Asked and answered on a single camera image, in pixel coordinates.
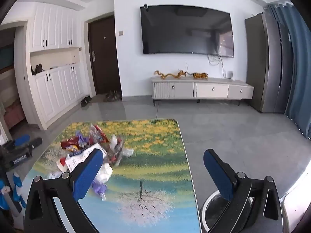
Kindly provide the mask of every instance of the black flat screen tv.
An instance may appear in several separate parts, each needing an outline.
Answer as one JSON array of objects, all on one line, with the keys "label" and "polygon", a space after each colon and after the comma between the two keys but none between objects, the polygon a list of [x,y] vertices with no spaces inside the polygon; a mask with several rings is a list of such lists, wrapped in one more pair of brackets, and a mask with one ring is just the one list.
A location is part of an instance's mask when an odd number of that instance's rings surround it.
[{"label": "black flat screen tv", "polygon": [[202,7],[140,7],[144,54],[196,53],[233,57],[230,14]]}]

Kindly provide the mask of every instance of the refrigerator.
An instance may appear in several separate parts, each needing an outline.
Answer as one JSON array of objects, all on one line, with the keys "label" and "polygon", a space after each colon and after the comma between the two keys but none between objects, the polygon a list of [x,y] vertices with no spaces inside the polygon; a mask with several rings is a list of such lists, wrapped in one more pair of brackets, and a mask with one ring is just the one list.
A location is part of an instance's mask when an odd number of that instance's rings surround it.
[{"label": "refrigerator", "polygon": [[286,26],[268,12],[245,20],[246,83],[254,87],[250,105],[257,111],[284,113],[293,75],[293,51]]}]

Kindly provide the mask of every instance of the door handle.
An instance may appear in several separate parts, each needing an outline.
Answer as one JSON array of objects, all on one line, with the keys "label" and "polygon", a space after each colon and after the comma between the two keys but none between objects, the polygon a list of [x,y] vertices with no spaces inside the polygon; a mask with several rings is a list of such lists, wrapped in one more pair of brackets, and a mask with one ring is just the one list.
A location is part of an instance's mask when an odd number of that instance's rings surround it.
[{"label": "door handle", "polygon": [[96,53],[94,51],[92,51],[93,62],[95,62],[95,55],[96,55]]}]

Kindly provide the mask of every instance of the silver bolt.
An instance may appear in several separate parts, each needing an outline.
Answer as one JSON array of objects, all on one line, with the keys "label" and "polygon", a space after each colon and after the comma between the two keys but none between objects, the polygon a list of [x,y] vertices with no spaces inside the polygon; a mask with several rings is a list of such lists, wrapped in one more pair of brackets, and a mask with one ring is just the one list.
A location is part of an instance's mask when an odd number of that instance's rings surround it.
[{"label": "silver bolt", "polygon": [[238,172],[238,177],[241,178],[241,179],[244,179],[245,178],[245,173]]},{"label": "silver bolt", "polygon": [[273,182],[273,178],[271,176],[267,176],[266,178],[267,178],[267,181]]},{"label": "silver bolt", "polygon": [[40,179],[41,179],[40,176],[36,176],[36,177],[34,178],[34,182],[38,182]]},{"label": "silver bolt", "polygon": [[69,177],[69,172],[64,172],[63,174],[62,174],[62,178],[63,179],[67,179]]}]

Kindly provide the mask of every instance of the golden dragon figurine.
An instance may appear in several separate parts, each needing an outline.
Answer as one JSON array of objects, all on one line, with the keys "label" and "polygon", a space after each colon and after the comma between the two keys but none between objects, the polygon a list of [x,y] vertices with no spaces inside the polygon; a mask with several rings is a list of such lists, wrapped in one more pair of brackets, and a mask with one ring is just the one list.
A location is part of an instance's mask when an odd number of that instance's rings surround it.
[{"label": "golden dragon figurine", "polygon": [[207,73],[201,73],[201,74],[199,74],[199,73],[192,73],[192,74],[190,74],[190,73],[186,72],[186,74],[192,75],[193,78],[195,78],[195,79],[207,79],[208,78],[208,74]]},{"label": "golden dragon figurine", "polygon": [[177,75],[174,75],[174,74],[163,74],[163,73],[160,73],[158,70],[156,70],[154,72],[154,74],[160,75],[160,77],[162,79],[165,79],[169,75],[173,76],[174,78],[177,78],[177,79],[179,79],[182,75],[186,76],[186,72],[184,72],[183,70],[179,70]]}]

